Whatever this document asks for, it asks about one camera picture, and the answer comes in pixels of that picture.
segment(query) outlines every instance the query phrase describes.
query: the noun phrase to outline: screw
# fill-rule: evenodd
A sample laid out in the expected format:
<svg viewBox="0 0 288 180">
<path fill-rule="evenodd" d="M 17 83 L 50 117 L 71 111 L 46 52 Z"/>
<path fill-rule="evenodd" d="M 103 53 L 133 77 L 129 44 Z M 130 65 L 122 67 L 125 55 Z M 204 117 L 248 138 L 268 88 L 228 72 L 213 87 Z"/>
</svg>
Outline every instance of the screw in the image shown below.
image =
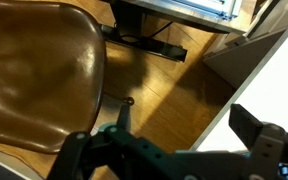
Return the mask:
<svg viewBox="0 0 288 180">
<path fill-rule="evenodd" d="M 117 131 L 117 128 L 116 128 L 116 127 L 112 127 L 112 128 L 110 129 L 110 131 L 114 133 L 114 132 Z"/>
<path fill-rule="evenodd" d="M 132 97 L 123 98 L 123 103 L 132 106 L 135 103 L 135 100 Z"/>
<path fill-rule="evenodd" d="M 251 174 L 249 180 L 265 180 L 265 179 L 257 174 Z"/>
<path fill-rule="evenodd" d="M 77 139 L 83 139 L 85 137 L 85 134 L 83 133 L 78 133 L 78 135 L 76 136 Z"/>
<path fill-rule="evenodd" d="M 184 180 L 197 180 L 197 178 L 195 176 L 193 176 L 193 175 L 186 175 L 184 177 Z"/>
</svg>

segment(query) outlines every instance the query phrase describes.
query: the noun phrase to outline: wooden floor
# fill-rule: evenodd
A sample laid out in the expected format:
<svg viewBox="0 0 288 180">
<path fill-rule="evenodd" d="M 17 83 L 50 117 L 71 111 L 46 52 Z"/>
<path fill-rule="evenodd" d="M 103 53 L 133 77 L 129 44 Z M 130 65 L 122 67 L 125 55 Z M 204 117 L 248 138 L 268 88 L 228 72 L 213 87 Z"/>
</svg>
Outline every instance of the wooden floor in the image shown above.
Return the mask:
<svg viewBox="0 0 288 180">
<path fill-rule="evenodd" d="M 65 1 L 90 12 L 100 23 L 113 25 L 107 4 L 97 0 Z M 167 21 L 149 17 L 145 34 Z M 185 63 L 173 62 L 139 50 L 107 43 L 105 91 L 117 97 L 132 96 L 132 133 L 156 143 L 166 152 L 188 149 L 232 95 L 232 87 L 201 61 L 215 35 L 172 24 L 156 37 L 188 49 Z M 95 128 L 117 118 L 120 102 L 104 96 Z M 44 155 L 10 146 L 0 150 L 13 154 L 46 177 L 54 155 Z M 96 179 L 111 176 L 106 169 Z"/>
</svg>

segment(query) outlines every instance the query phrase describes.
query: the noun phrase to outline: leather upholstery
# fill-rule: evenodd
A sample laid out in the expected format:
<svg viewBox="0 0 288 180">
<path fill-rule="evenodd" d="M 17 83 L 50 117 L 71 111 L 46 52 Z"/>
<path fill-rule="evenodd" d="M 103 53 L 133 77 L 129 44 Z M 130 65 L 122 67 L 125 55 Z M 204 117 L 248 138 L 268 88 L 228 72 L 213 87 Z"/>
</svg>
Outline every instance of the leather upholstery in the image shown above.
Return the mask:
<svg viewBox="0 0 288 180">
<path fill-rule="evenodd" d="M 96 20 L 63 3 L 0 0 L 0 143 L 59 151 L 99 111 L 105 42 Z"/>
</svg>

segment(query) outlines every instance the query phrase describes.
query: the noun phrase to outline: chair seat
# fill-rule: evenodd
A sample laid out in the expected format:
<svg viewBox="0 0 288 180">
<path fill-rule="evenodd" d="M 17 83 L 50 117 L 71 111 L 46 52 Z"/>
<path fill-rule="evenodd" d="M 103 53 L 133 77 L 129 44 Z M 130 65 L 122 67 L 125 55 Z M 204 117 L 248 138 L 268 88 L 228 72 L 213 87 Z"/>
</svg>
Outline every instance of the chair seat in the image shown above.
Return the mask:
<svg viewBox="0 0 288 180">
<path fill-rule="evenodd" d="M 90 131 L 101 100 L 105 42 L 72 5 L 0 0 L 0 143 L 56 153 Z"/>
</svg>

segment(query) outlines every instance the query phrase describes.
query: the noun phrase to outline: black metal stand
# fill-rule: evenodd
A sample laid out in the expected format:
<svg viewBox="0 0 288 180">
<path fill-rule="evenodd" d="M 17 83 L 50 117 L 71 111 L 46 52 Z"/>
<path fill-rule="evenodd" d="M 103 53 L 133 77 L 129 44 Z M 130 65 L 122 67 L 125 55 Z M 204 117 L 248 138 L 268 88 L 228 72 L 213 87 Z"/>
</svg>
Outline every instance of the black metal stand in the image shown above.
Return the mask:
<svg viewBox="0 0 288 180">
<path fill-rule="evenodd" d="M 181 46 L 174 46 L 169 43 L 145 37 L 138 38 L 136 42 L 128 42 L 123 40 L 117 28 L 102 25 L 101 29 L 106 41 L 127 47 L 142 49 L 151 54 L 168 58 L 170 60 L 185 61 L 187 50 L 183 49 Z"/>
<path fill-rule="evenodd" d="M 102 25 L 101 29 L 106 41 L 145 50 L 167 59 L 185 61 L 187 50 L 181 46 L 142 36 L 142 27 L 146 19 L 143 8 L 119 0 L 106 2 L 110 3 L 116 21 L 115 27 Z M 126 41 L 123 37 L 133 37 L 136 42 Z"/>
</svg>

